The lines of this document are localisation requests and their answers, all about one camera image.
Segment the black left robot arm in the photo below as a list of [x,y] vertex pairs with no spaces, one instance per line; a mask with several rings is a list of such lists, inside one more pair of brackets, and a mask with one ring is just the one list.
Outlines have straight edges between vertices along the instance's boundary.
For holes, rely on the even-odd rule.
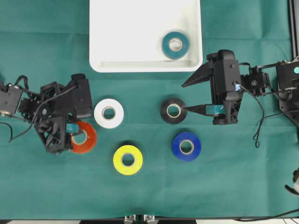
[[74,81],[70,81],[66,86],[52,82],[42,86],[39,93],[36,93],[18,83],[1,84],[0,114],[16,118],[15,114],[19,112],[19,119],[35,128],[48,153],[60,154],[72,150],[71,134],[67,132],[67,125],[74,116],[65,107],[59,108],[58,104],[77,87]]

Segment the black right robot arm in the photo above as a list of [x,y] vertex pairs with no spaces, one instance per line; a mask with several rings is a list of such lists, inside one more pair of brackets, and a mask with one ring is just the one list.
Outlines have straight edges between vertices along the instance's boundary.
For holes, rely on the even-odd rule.
[[298,59],[252,67],[249,63],[240,63],[233,51],[220,50],[207,55],[207,62],[182,87],[202,82],[210,83],[211,104],[187,106],[185,109],[213,117],[215,125],[238,123],[238,112],[245,91],[257,98],[273,94],[281,113],[296,126],[299,124]]

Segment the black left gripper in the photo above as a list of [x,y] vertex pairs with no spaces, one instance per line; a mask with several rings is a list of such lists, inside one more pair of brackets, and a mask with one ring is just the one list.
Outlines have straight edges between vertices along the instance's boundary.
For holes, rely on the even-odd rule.
[[64,87],[57,82],[44,85],[40,93],[22,98],[18,107],[22,117],[35,128],[46,152],[52,154],[71,150],[71,135],[81,132],[77,123],[68,123],[71,115],[54,114],[50,108],[50,101],[58,97]]

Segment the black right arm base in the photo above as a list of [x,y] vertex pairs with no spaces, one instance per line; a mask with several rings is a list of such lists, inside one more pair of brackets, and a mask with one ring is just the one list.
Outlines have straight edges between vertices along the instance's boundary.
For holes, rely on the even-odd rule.
[[279,101],[279,109],[298,128],[299,127],[299,92],[293,90],[292,98]]

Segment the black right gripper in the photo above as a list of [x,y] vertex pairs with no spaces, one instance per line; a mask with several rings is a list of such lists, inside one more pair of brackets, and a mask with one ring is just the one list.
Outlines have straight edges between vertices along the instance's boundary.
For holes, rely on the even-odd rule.
[[201,65],[181,86],[183,88],[206,82],[210,80],[212,104],[196,105],[196,106],[185,106],[184,110],[188,112],[198,113],[204,116],[213,116],[214,125],[228,125],[236,124],[238,122],[237,116],[241,106],[243,93],[238,90],[235,85],[237,92],[228,93],[225,100],[221,100],[216,95],[215,81],[214,81],[214,63],[216,61],[217,53],[207,55],[208,63]]

